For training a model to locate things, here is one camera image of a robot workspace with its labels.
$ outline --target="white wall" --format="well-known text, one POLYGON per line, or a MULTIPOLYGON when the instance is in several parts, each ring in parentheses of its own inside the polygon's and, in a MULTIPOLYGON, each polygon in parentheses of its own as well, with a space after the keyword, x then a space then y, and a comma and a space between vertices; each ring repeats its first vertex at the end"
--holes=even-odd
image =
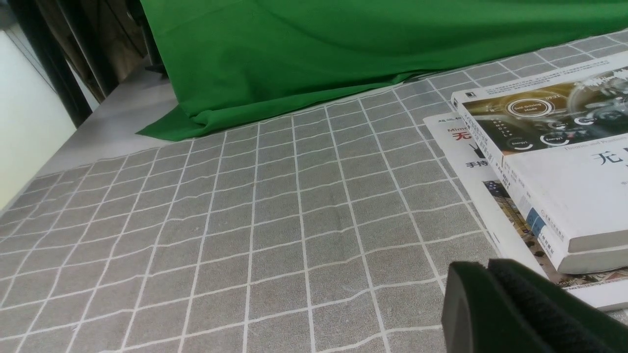
POLYGON ((48 82, 0 31, 0 209, 74 131, 48 82))

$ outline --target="stacked books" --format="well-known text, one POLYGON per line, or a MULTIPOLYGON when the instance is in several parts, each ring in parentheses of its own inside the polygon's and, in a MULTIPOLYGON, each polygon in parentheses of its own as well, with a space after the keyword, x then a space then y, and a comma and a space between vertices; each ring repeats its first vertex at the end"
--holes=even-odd
POLYGON ((628 53, 452 104, 559 272, 628 266, 628 53))

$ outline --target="book cover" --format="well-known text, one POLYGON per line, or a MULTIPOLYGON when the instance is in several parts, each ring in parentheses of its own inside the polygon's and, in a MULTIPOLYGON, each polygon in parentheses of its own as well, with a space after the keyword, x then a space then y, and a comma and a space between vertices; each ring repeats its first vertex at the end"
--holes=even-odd
POLYGON ((597 308, 611 310, 628 304, 628 268, 589 274, 557 271, 562 259, 550 254, 534 235, 457 114, 428 117, 425 124, 465 187, 501 257, 519 261, 597 308))
POLYGON ((627 99, 621 53, 456 92, 452 104, 526 220, 577 253, 628 245, 627 99))

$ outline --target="book spine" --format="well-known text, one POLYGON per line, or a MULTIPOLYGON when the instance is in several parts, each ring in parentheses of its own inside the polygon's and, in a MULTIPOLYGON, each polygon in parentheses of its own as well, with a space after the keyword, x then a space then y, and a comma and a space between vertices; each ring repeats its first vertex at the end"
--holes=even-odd
POLYGON ((538 236, 544 227, 548 227, 548 230, 551 230, 551 232, 544 232, 546 234, 545 237, 556 238, 550 242, 554 244, 554 250, 560 250, 563 254, 566 253, 569 239, 564 236, 556 222, 551 217, 548 217, 539 198, 526 187, 524 181, 519 178, 516 169, 508 164, 502 151, 462 104, 459 104, 458 113, 520 213, 526 218, 528 224, 533 227, 534 235, 538 236))

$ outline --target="white grid line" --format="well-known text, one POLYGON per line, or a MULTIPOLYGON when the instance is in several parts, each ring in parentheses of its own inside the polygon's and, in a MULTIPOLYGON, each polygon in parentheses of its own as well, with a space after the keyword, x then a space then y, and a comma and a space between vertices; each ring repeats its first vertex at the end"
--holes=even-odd
MULTIPOLYGON (((366 111, 364 110, 364 106, 362 105, 362 101, 360 99, 358 99, 358 103, 360 104, 360 107, 364 111, 364 114, 367 114, 366 111)), ((410 116, 410 114, 408 114, 408 119, 412 120, 412 116, 410 116)), ((388 163, 388 158, 386 158, 386 154, 384 153, 384 150, 382 149, 382 145, 379 142, 379 138, 375 134, 375 129, 373 128, 373 125, 371 123, 369 123, 369 126, 371 127, 371 131, 373 132, 373 135, 375 135, 375 141, 377 143, 377 147, 379 148, 379 150, 382 153, 382 158, 384 158, 384 163, 386 164, 386 168, 388 169, 390 177, 392 178, 392 182, 395 185, 396 190, 394 192, 397 192, 398 195, 401 197, 401 201, 403 202, 403 205, 406 208, 406 213, 410 216, 410 219, 412 221, 412 225, 414 227, 414 231, 416 233, 416 236, 419 238, 419 242, 423 242, 424 240, 423 240, 423 236, 421 235, 421 231, 419 230, 419 227, 416 224, 416 220, 414 219, 414 215, 412 214, 412 211, 410 210, 410 206, 408 205, 408 201, 406 200, 406 196, 403 194, 403 191, 401 191, 401 188, 399 186, 399 182, 397 181, 397 177, 393 173, 393 170, 391 169, 391 166, 388 163)), ((431 267, 432 272, 434 274, 434 278, 438 278, 438 270, 436 268, 436 265, 434 264, 434 260, 432 260, 432 258, 430 256, 430 253, 428 252, 428 248, 425 245, 421 245, 421 247, 423 248, 423 252, 425 253, 425 257, 426 257, 428 263, 430 264, 430 267, 431 267)), ((442 282, 442 280, 438 280, 438 286, 440 287, 441 291, 444 294, 445 293, 445 284, 442 282)))
MULTIPOLYGON (((122 170, 122 165, 124 165, 124 162, 128 159, 129 157, 125 157, 124 161, 122 162, 122 164, 120 165, 120 169, 118 169, 118 173, 122 170)), ((98 210, 100 209, 100 205, 98 207, 96 207, 96 210, 94 211, 94 214, 92 214, 91 216, 91 220, 90 222, 94 219, 94 217, 96 216, 96 213, 98 213, 98 210)), ((57 220, 55 221, 55 223, 59 220, 61 216, 61 212, 59 213, 59 216, 57 217, 57 220)), ((83 239, 83 237, 87 234, 87 227, 85 228, 85 230, 83 231, 83 234, 81 235, 79 241, 81 239, 83 239)), ((39 319, 39 316, 41 315, 41 313, 43 312, 44 308, 47 306, 48 304, 48 300, 50 299, 50 297, 52 296, 52 293, 55 291, 56 287, 57 287, 57 283, 59 282, 59 278, 61 277, 61 268, 63 267, 63 265, 67 264, 68 261, 70 260, 70 258, 72 257, 72 254, 74 253, 74 250, 76 250, 76 248, 78 248, 79 244, 76 243, 74 244, 74 246, 72 247, 72 250, 70 250, 70 252, 67 254, 67 256, 65 257, 65 259, 63 260, 63 264, 61 265, 61 267, 59 267, 59 269, 57 270, 57 274, 55 275, 55 281, 52 284, 52 287, 50 288, 50 291, 48 292, 48 295, 46 296, 46 300, 44 300, 44 302, 41 304, 39 310, 37 311, 37 314, 35 315, 33 321, 31 321, 31 324, 29 325, 28 329, 26 329, 26 333, 24 334, 24 337, 22 337, 22 339, 20 340, 19 344, 18 344, 18 348, 16 349, 17 352, 19 352, 20 348, 22 348, 22 346, 24 345, 24 342, 26 342, 26 338, 28 337, 28 335, 30 334, 30 332, 33 330, 33 327, 35 326, 35 323, 37 322, 37 320, 39 319)))
MULTIPOLYGON (((470 204, 471 202, 460 202, 460 203, 453 204, 453 205, 445 205, 445 206, 437 207, 437 208, 432 209, 432 210, 445 209, 445 208, 447 208, 447 207, 451 207, 451 206, 455 206, 455 205, 461 205, 461 204, 464 204, 464 203, 470 204)), ((412 211, 412 212, 413 212, 413 213, 417 213, 417 212, 427 212, 427 211, 415 210, 415 211, 412 211)), ((365 223, 363 223, 363 224, 359 224, 358 226, 366 225, 366 224, 369 224, 369 223, 372 223, 372 222, 378 222, 378 221, 380 221, 380 220, 385 220, 385 219, 389 219, 389 218, 399 217, 400 215, 406 215, 406 214, 407 214, 406 212, 402 212, 402 213, 400 213, 400 214, 389 215, 389 216, 382 217, 382 218, 380 218, 380 219, 376 219, 376 220, 372 220, 372 221, 365 222, 365 223)), ((306 238, 305 238, 305 240, 313 239, 313 238, 316 238, 316 237, 328 236, 328 235, 330 235, 330 234, 338 234, 338 233, 343 233, 343 232, 346 232, 346 231, 350 231, 350 230, 352 230, 352 229, 354 229, 354 226, 350 226, 350 227, 347 227, 347 228, 344 228, 344 229, 339 229, 339 230, 336 230, 336 231, 327 231, 327 232, 323 232, 323 233, 315 234, 315 235, 313 235, 313 236, 308 236, 308 237, 306 237, 306 238)), ((223 232, 223 233, 221 233, 221 234, 228 233, 228 232, 232 232, 232 231, 233 231, 233 230, 231 230, 231 231, 225 231, 225 232, 223 232)), ((451 236, 451 237, 448 237, 448 238, 436 239, 436 240, 433 240, 433 241, 425 241, 425 242, 422 242, 422 243, 421 243, 421 242, 417 242, 417 243, 411 243, 411 244, 410 244, 410 243, 408 243, 408 244, 402 244, 402 245, 400 245, 400 247, 404 247, 404 246, 412 246, 412 245, 418 245, 418 244, 434 244, 434 243, 437 243, 437 242, 445 242, 445 241, 449 241, 449 240, 451 240, 451 239, 455 239, 455 238, 457 238, 457 237, 462 237, 462 236, 466 236, 466 235, 469 235, 469 234, 475 234, 475 233, 478 233, 478 232, 480 232, 480 231, 485 231, 485 229, 484 229, 484 228, 480 228, 480 229, 477 229, 477 230, 475 230, 475 231, 470 231, 470 232, 465 232, 465 233, 455 234, 454 236, 451 236)), ((134 250, 134 251, 132 251, 132 252, 130 252, 130 253, 126 253, 126 254, 122 254, 122 255, 117 255, 117 256, 111 256, 111 257, 110 257, 110 259, 111 259, 111 260, 113 260, 113 259, 119 259, 119 258, 123 258, 123 257, 130 256, 130 255, 133 255, 133 254, 141 253, 141 252, 143 252, 143 251, 145 251, 145 250, 148 250, 148 249, 151 249, 151 248, 153 248, 153 247, 170 247, 170 246, 177 245, 177 244, 182 244, 182 243, 184 243, 184 242, 188 242, 188 241, 195 241, 195 240, 199 240, 199 239, 201 239, 201 238, 203 238, 203 237, 212 237, 212 236, 214 236, 214 235, 216 235, 216 234, 209 234, 209 235, 206 235, 206 236, 191 237, 191 238, 184 239, 184 240, 181 240, 181 241, 178 241, 178 242, 172 242, 172 243, 170 243, 170 244, 157 244, 157 245, 150 245, 150 246, 146 246, 146 247, 144 247, 144 248, 142 248, 142 249, 134 250)), ((296 243, 298 243, 298 242, 300 242, 300 241, 291 241, 291 242, 286 242, 286 243, 282 243, 282 244, 277 244, 277 245, 273 245, 273 246, 269 246, 269 247, 263 247, 263 248, 260 248, 260 249, 255 249, 255 250, 253 250, 253 252, 254 252, 254 253, 259 253, 259 252, 263 252, 263 251, 267 251, 267 250, 275 249, 275 248, 277 248, 277 247, 283 247, 283 246, 293 245, 293 244, 296 244, 296 243)), ((379 248, 377 248, 377 249, 373 249, 373 250, 367 251, 365 254, 370 254, 370 253, 373 253, 373 252, 376 252, 376 251, 380 251, 380 250, 388 250, 388 249, 393 249, 393 247, 379 247, 379 248)), ((243 256, 243 255, 247 255, 247 254, 249 254, 249 253, 248 253, 248 252, 244 252, 244 253, 237 253, 237 254, 233 254, 233 255, 225 256, 225 257, 222 257, 222 258, 217 258, 217 259, 213 259, 213 260, 206 260, 206 261, 202 261, 200 264, 201 264, 201 265, 203 265, 203 264, 208 264, 208 263, 215 263, 215 262, 219 262, 219 261, 223 261, 223 260, 226 260, 226 259, 231 259, 231 258, 236 258, 236 257, 238 257, 238 256, 243 256)), ((65 265, 65 266, 63 266, 63 267, 59 266, 59 267, 52 267, 52 268, 38 269, 38 270, 35 270, 35 271, 30 271, 30 272, 20 273, 20 274, 18 274, 18 275, 16 275, 16 276, 14 275, 14 276, 15 276, 15 277, 20 277, 20 276, 24 276, 24 275, 26 275, 26 274, 33 274, 33 273, 37 273, 37 272, 44 272, 44 271, 49 271, 49 270, 52 270, 52 269, 63 269, 63 268, 69 268, 69 267, 73 267, 73 266, 81 266, 81 265, 86 265, 86 264, 99 263, 99 262, 106 261, 106 260, 107 260, 107 258, 102 258, 102 259, 97 259, 97 260, 87 261, 87 262, 84 262, 84 263, 69 264, 69 265, 65 265)), ((332 265, 332 264, 338 264, 338 263, 327 263, 327 264, 317 265, 317 266, 316 266, 316 268, 318 268, 318 267, 324 267, 324 266, 329 266, 329 265, 332 265)), ((169 272, 172 272, 172 271, 178 271, 178 270, 180 270, 180 269, 191 268, 191 267, 193 267, 193 266, 194 266, 194 265, 180 266, 180 267, 177 267, 177 268, 166 269, 166 270, 162 270, 162 271, 159 271, 159 272, 155 272, 155 273, 153 273, 153 274, 148 274, 148 275, 146 275, 146 276, 147 276, 147 277, 149 277, 149 278, 151 278, 151 277, 157 276, 157 275, 159 275, 159 274, 165 274, 165 273, 169 273, 169 272)), ((106 285, 99 285, 97 288, 102 288, 102 287, 106 287, 106 286, 110 286, 110 285, 116 285, 116 284, 119 284, 119 283, 122 283, 122 282, 125 282, 125 281, 128 281, 128 280, 131 280, 131 279, 133 279, 133 278, 142 278, 142 277, 144 277, 144 276, 143 276, 143 275, 138 274, 138 275, 135 275, 135 276, 130 277, 130 278, 125 279, 125 280, 121 280, 121 281, 117 281, 117 282, 108 283, 108 284, 106 284, 106 285)), ((11 277, 5 277, 5 278, 1 278, 0 280, 7 280, 7 279, 10 279, 10 278, 11 278, 11 277)), ((54 298, 62 298, 62 297, 64 297, 64 296, 68 296, 68 295, 72 295, 72 294, 78 294, 78 293, 83 293, 83 292, 85 292, 85 291, 87 291, 87 290, 80 290, 80 291, 76 291, 76 292, 72 292, 72 293, 67 293, 67 294, 64 294, 64 295, 53 296, 53 297, 51 297, 51 299, 54 299, 54 298)), ((3 307, 3 308, 0 308, 0 312, 1 312, 1 311, 4 311, 4 310, 11 309, 11 308, 22 307, 22 306, 24 306, 24 305, 26 305, 26 304, 31 304, 31 303, 39 303, 39 302, 41 302, 41 301, 44 301, 44 300, 30 301, 30 302, 28 302, 28 303, 18 304, 18 305, 14 305, 14 306, 11 306, 11 307, 3 307)))
MULTIPOLYGON (((257 145, 259 146, 259 125, 257 126, 257 145)), ((257 180, 257 162, 259 161, 259 150, 255 153, 255 172, 253 180, 257 180)), ((253 196, 251 207, 251 222, 255 223, 255 203, 256 203, 257 183, 253 184, 253 196)), ((247 272, 246 298, 244 304, 244 332, 242 333, 242 353, 247 353, 247 344, 249 340, 249 315, 251 312, 251 276, 253 275, 253 233, 255 226, 252 225, 249 233, 249 264, 247 272)))
MULTIPOLYGON (((332 128, 332 122, 331 120, 329 120, 329 114, 327 112, 327 106, 324 107, 325 109, 325 116, 327 117, 327 124, 329 125, 329 128, 331 130, 332 128)), ((336 159, 338 159, 338 168, 340 170, 340 178, 342 179, 342 186, 345 189, 345 196, 347 197, 347 200, 349 200, 349 188, 347 187, 347 181, 345 180, 345 175, 344 175, 344 171, 342 170, 342 165, 340 164, 340 153, 338 152, 338 145, 336 144, 336 139, 332 133, 332 143, 333 143, 333 148, 336 152, 336 159)), ((384 320, 382 319, 382 313, 379 309, 379 304, 377 303, 377 297, 375 294, 375 289, 373 289, 373 279, 371 278, 371 272, 369 271, 369 264, 366 261, 366 255, 364 255, 364 246, 362 245, 362 239, 360 238, 360 232, 358 230, 357 227, 357 220, 355 218, 355 212, 353 210, 353 205, 351 203, 349 203, 349 213, 351 214, 351 220, 353 222, 353 225, 355 227, 355 238, 357 239, 357 243, 358 243, 358 247, 360 249, 360 253, 362 255, 362 264, 364 265, 364 272, 366 273, 366 279, 367 282, 369 284, 369 292, 371 294, 371 300, 373 302, 373 307, 375 308, 375 313, 377 316, 377 323, 379 325, 379 330, 381 332, 385 331, 384 328, 384 320)), ((386 335, 384 335, 384 347, 386 348, 386 353, 390 353, 391 349, 390 349, 390 345, 388 343, 388 338, 386 338, 386 335)))
MULTIPOLYGON (((160 150, 161 150, 161 148, 157 149, 157 151, 155 152, 155 157, 154 158, 157 158, 157 156, 159 155, 159 151, 160 150)), ((155 166, 155 161, 156 160, 153 160, 153 164, 151 165, 151 170, 148 172, 146 178, 144 178, 144 182, 142 183, 140 191, 137 193, 137 196, 135 198, 135 201, 133 202, 133 206, 131 208, 131 211, 127 215, 126 220, 124 221, 124 226, 122 227, 122 231, 117 236, 116 241, 114 242, 113 246, 111 247, 111 250, 109 251, 109 257, 106 259, 105 266, 103 267, 102 273, 100 274, 100 277, 98 278, 98 282, 96 282, 96 285, 95 285, 94 289, 92 290, 92 294, 90 295, 89 299, 87 300, 87 304, 85 305, 85 309, 83 310, 83 314, 81 314, 80 322, 79 322, 78 326, 76 327, 76 329, 73 331, 72 338, 70 339, 70 343, 68 344, 66 353, 69 353, 70 350, 72 349, 72 345, 74 344, 74 340, 76 339, 76 337, 78 335, 78 332, 80 331, 80 328, 82 326, 82 323, 83 323, 83 321, 85 320, 85 318, 87 316, 89 308, 91 307, 92 301, 94 300, 94 297, 96 296, 96 292, 97 292, 96 288, 98 288, 100 286, 100 284, 102 283, 103 278, 105 277, 105 274, 107 274, 107 270, 109 269, 109 264, 111 263, 111 260, 114 258, 113 254, 116 251, 116 247, 117 247, 118 243, 120 242, 120 239, 122 239, 122 235, 125 234, 126 227, 129 225, 129 221, 131 219, 131 214, 133 214, 133 211, 137 207, 137 204, 138 204, 138 201, 139 201, 139 196, 141 195, 142 190, 146 186, 146 182, 148 181, 148 177, 150 176, 150 173, 151 173, 151 171, 153 170, 153 168, 155 166)))
MULTIPOLYGON (((79 188, 79 186, 80 186, 80 184, 83 182, 83 180, 85 180, 85 177, 83 177, 83 178, 80 180, 80 182, 79 182, 79 184, 78 184, 78 186, 77 186, 77 189, 79 188)), ((70 202, 70 199, 71 199, 71 197, 70 197, 70 198, 68 198, 68 200, 66 201, 66 204, 65 204, 65 205, 67 205, 67 204, 70 202)), ((54 221, 54 223, 52 224, 52 226, 51 226, 51 227, 54 227, 54 225, 57 223, 57 221, 58 221, 58 220, 59 220, 59 218, 61 217, 61 213, 62 213, 62 212, 59 212, 59 215, 56 217, 56 219, 55 219, 55 221, 54 221)), ((16 232, 16 231, 17 231, 17 230, 18 230, 18 229, 22 226, 22 224, 24 224, 24 223, 23 223, 23 222, 22 222, 22 223, 20 223, 20 225, 19 225, 19 226, 17 226, 17 228, 15 228, 15 230, 12 232, 12 234, 14 234, 14 233, 15 233, 15 232, 16 232)), ((22 266, 24 266, 24 263, 26 262, 26 260, 30 257, 30 255, 31 255, 31 253, 33 252, 33 250, 37 247, 37 245, 39 245, 39 243, 41 242, 41 240, 42 240, 42 239, 44 239, 45 237, 46 237, 46 236, 43 236, 43 237, 39 238, 39 239, 35 242, 35 244, 33 245, 33 247, 31 248, 31 250, 30 250, 28 253, 26 253, 26 255, 24 256, 24 258, 22 259, 22 262, 20 262, 20 264, 19 264, 19 266, 18 266, 17 270, 15 271, 15 274, 14 274, 14 275, 18 274, 18 273, 22 270, 22 266)), ((7 287, 6 292, 4 293, 3 299, 2 299, 2 301, 0 301, 0 308, 2 308, 2 307, 4 306, 4 302, 5 302, 5 301, 6 301, 6 299, 9 297, 9 293, 11 292, 11 289, 13 288, 13 284, 14 284, 14 283, 15 283, 15 277, 11 278, 11 282, 9 283, 9 286, 7 287)))
MULTIPOLYGON (((294 140, 294 150, 295 150, 295 170, 299 170, 299 161, 296 157, 296 129, 295 129, 295 118, 292 117, 292 134, 294 140)), ((311 290, 310 290, 310 273, 308 270, 308 253, 305 247, 305 226, 303 224, 303 204, 301 202, 301 189, 299 182, 299 173, 295 173, 295 181, 296 181, 296 199, 299 205, 299 225, 301 227, 301 252, 303 253, 303 271, 305 273, 305 295, 306 295, 306 303, 308 307, 308 325, 310 326, 310 352, 316 352, 316 337, 314 334, 314 318, 312 314, 312 299, 311 299, 311 290)))
MULTIPOLYGON (((194 147, 194 142, 190 145, 190 151, 192 151, 192 149, 194 147)), ((187 165, 189 160, 190 160, 190 154, 188 154, 188 157, 185 160, 185 164, 184 164, 184 167, 183 167, 184 171, 181 172, 181 175, 179 176, 179 182, 177 183, 175 194, 172 196, 172 200, 173 201, 174 201, 177 193, 179 192, 179 187, 181 186, 181 181, 183 180, 183 176, 185 174, 185 168, 186 168, 186 165, 187 165)), ((172 202, 170 204, 170 207, 168 207, 168 211, 167 211, 166 217, 165 217, 166 220, 170 216, 170 212, 172 211, 172 206, 173 205, 174 205, 174 202, 172 202)), ((165 221, 161 224, 161 227, 159 229, 159 233, 157 233, 157 237, 155 238, 155 242, 153 243, 153 245, 159 244, 159 239, 161 237, 161 233, 163 231, 163 228, 164 228, 165 224, 166 224, 165 221)), ((142 284, 139 287, 138 299, 135 301, 134 310, 133 310, 133 313, 131 314, 131 319, 129 321, 129 325, 126 328, 126 333, 124 334, 124 339, 122 340, 122 348, 124 348, 126 346, 126 342, 129 339, 129 335, 131 333, 131 328, 133 327, 133 322, 135 320, 135 317, 136 317, 136 314, 137 314, 137 311, 138 311, 138 308, 139 308, 139 304, 140 304, 140 302, 142 300, 142 295, 144 293, 144 288, 146 287, 146 281, 148 279, 148 277, 146 277, 146 275, 150 274, 151 266, 153 265, 153 259, 154 259, 154 255, 155 255, 156 251, 157 251, 157 247, 155 246, 155 247, 153 247, 153 250, 151 251, 150 258, 148 259, 148 264, 146 265, 146 272, 144 273, 144 278, 142 279, 142 284)))
MULTIPOLYGON (((464 72, 464 74, 470 78, 471 80, 473 80, 473 78, 467 74, 466 72, 464 72)), ((445 99, 445 97, 443 96, 442 93, 440 93, 440 91, 438 92, 438 94, 445 99)), ((402 103, 401 104, 403 106, 403 109, 406 110, 406 112, 408 113, 408 115, 410 116, 410 113, 408 112, 406 106, 402 103)), ((416 125, 416 122, 413 120, 412 121, 414 124, 414 128, 416 129, 416 132, 419 134, 419 136, 421 136, 421 138, 423 138, 425 140, 425 135, 423 135, 423 133, 421 132, 421 129, 419 129, 418 125, 416 125)), ((430 153, 436 158, 436 153, 434 152, 434 149, 430 146, 430 144, 426 144, 428 149, 430 150, 430 153)), ((456 190, 456 193, 458 194, 458 196, 460 197, 461 200, 465 200, 465 197, 463 195, 463 193, 460 191, 460 189, 458 188, 458 185, 456 185, 456 183, 453 182, 453 178, 451 175, 449 175, 449 172, 447 172, 447 169, 445 168, 445 166, 443 165, 443 163, 440 161, 439 158, 436 159, 436 162, 438 163, 438 166, 441 168, 441 170, 443 171, 443 173, 447 176, 447 178, 449 179, 450 184, 452 185, 453 189, 456 190)), ((471 204, 472 202, 465 202, 465 206, 467 208, 467 211, 471 214, 471 217, 474 219, 476 225, 478 226, 478 228, 483 229, 484 227, 482 226, 482 222, 478 219, 478 217, 476 216, 475 212, 473 211, 473 209, 471 208, 471 204)), ((489 232, 487 231, 483 231, 484 233, 484 237, 486 238, 486 240, 489 242, 489 245, 491 246, 491 248, 493 249, 495 254, 499 254, 500 252, 497 250, 497 246, 495 245, 495 242, 493 241, 493 239, 491 239, 489 232)))
MULTIPOLYGON (((225 139, 223 140, 222 143, 222 147, 220 150, 220 156, 221 158, 218 159, 218 165, 216 166, 216 170, 220 170, 220 162, 222 162, 222 154, 225 151, 225 146, 226 146, 226 141, 227 141, 227 134, 225 134, 225 139)), ((257 125, 257 145, 259 145, 259 125, 257 125)), ((183 328, 181 330, 181 341, 179 341, 179 348, 178 348, 178 353, 181 353, 183 351, 183 343, 185 341, 185 339, 183 338, 183 336, 185 335, 187 329, 188 329, 188 323, 190 322, 190 313, 192 312, 192 301, 193 301, 193 297, 196 291, 196 285, 198 283, 198 273, 200 271, 200 264, 202 262, 202 258, 203 258, 203 247, 205 245, 205 234, 207 233, 207 229, 209 228, 209 218, 212 215, 212 207, 214 205, 214 196, 216 195, 216 185, 218 184, 218 178, 214 178, 214 187, 212 188, 212 197, 209 201, 209 207, 207 209, 207 217, 205 218, 205 228, 203 230, 203 237, 201 238, 200 241, 200 247, 198 249, 198 258, 197 258, 197 263, 196 263, 196 267, 194 269, 194 277, 192 279, 192 287, 190 288, 190 299, 188 300, 188 306, 187 309, 185 310, 185 320, 183 321, 183 328)), ((253 195, 255 195, 255 184, 253 185, 253 195)))

